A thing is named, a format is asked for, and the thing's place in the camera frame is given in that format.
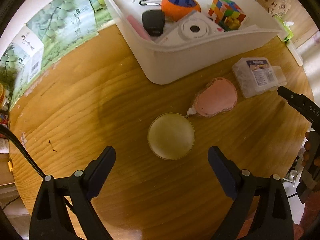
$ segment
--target wooden table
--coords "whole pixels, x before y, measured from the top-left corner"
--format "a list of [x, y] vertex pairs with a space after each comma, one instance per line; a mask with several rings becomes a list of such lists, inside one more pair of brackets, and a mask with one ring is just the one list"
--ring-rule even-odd
[[[232, 201], [208, 164], [209, 147], [219, 146], [255, 176], [283, 177], [309, 126], [276, 91], [242, 96], [231, 66], [252, 56], [280, 65], [287, 87], [313, 98], [303, 68], [277, 37], [260, 49], [156, 85], [112, 26], [36, 81], [12, 110], [11, 129], [41, 169], [55, 178], [84, 169], [107, 145], [116, 149], [115, 166], [92, 200], [114, 239], [210, 239]], [[235, 85], [235, 108], [212, 118], [191, 117], [196, 141], [184, 158], [166, 161], [153, 154], [147, 142], [151, 122], [167, 112], [185, 114], [194, 95], [214, 77]], [[42, 179], [12, 145], [11, 158], [18, 191], [31, 212]], [[71, 218], [84, 237], [75, 215]]]

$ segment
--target white plastic bin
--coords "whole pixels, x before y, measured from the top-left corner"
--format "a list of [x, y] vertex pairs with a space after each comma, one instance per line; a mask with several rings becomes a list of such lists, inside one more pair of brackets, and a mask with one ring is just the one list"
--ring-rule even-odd
[[[232, 0], [248, 17], [240, 30], [192, 40], [180, 46], [159, 45], [141, 38], [126, 19], [131, 14], [142, 23], [142, 13], [157, 8], [141, 6], [139, 1], [105, 0], [145, 75], [156, 84], [168, 84], [226, 58], [259, 48], [281, 31], [276, 20], [255, 0]], [[197, 1], [207, 13], [213, 0]], [[251, 25], [259, 28], [246, 29]]]

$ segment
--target rubik's cube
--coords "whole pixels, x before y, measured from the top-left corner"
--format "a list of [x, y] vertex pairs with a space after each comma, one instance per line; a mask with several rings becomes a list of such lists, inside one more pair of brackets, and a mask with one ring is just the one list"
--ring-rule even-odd
[[209, 10], [209, 15], [217, 24], [228, 16], [238, 19], [241, 23], [246, 16], [241, 8], [235, 2], [230, 0], [213, 0]]

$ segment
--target black charger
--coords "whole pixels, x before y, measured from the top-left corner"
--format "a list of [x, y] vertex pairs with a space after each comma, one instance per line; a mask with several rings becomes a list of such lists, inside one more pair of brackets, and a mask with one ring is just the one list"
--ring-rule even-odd
[[148, 10], [142, 14], [142, 25], [150, 36], [162, 35], [164, 22], [165, 16], [162, 10]]

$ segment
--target white wall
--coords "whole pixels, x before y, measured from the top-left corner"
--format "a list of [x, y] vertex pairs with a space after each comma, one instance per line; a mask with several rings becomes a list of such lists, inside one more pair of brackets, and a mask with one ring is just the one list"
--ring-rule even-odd
[[26, 0], [12, 17], [0, 38], [0, 57], [23, 25], [52, 0]]
[[320, 32], [302, 44], [297, 51], [303, 58], [303, 68], [313, 92], [314, 102], [320, 106]]

